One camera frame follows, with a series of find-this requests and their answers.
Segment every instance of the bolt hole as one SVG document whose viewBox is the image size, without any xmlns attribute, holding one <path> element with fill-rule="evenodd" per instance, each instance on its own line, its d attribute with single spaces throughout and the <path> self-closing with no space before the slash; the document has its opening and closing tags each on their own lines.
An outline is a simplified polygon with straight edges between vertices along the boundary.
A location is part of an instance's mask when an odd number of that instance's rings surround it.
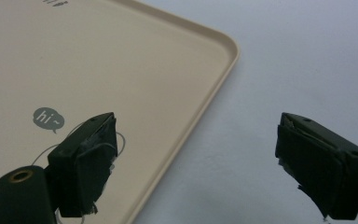
<svg viewBox="0 0 358 224">
<path fill-rule="evenodd" d="M 353 156 L 358 156 L 358 151 L 351 151 L 351 154 L 352 154 Z"/>
<path fill-rule="evenodd" d="M 34 174 L 34 172 L 32 172 L 31 170 L 21 170 L 15 174 L 11 175 L 9 181 L 14 184 L 20 183 L 20 182 L 30 178 L 33 174 Z"/>
</svg>

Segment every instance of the gray speech bubble print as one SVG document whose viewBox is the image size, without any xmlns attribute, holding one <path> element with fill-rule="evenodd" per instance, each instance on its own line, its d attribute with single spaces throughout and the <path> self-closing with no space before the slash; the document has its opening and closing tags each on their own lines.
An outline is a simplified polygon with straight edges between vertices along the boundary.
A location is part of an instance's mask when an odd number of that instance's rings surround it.
<svg viewBox="0 0 358 224">
<path fill-rule="evenodd" d="M 52 130 L 56 133 L 57 129 L 63 127 L 64 123 L 63 116 L 54 109 L 41 107 L 34 112 L 34 124 L 40 128 Z"/>
</svg>

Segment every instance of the tray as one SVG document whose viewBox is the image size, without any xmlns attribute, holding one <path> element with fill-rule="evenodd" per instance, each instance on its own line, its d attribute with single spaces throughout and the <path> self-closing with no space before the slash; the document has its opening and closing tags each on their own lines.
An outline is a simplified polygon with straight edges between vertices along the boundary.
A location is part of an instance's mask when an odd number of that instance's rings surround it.
<svg viewBox="0 0 358 224">
<path fill-rule="evenodd" d="M 0 1 L 0 176 L 113 111 L 127 145 L 85 223 L 131 223 L 238 57 L 228 36 L 135 1 Z M 35 125 L 43 107 L 63 126 Z"/>
</svg>

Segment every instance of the gray tabletop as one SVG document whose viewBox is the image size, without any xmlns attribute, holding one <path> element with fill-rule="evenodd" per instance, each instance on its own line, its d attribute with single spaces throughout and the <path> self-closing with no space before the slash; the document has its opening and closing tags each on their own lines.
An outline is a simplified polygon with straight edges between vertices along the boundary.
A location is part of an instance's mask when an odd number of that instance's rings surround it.
<svg viewBox="0 0 358 224">
<path fill-rule="evenodd" d="M 324 220 L 274 156 L 282 112 L 358 145 L 358 1 L 143 0 L 220 30 L 241 57 L 135 223 Z"/>
</svg>

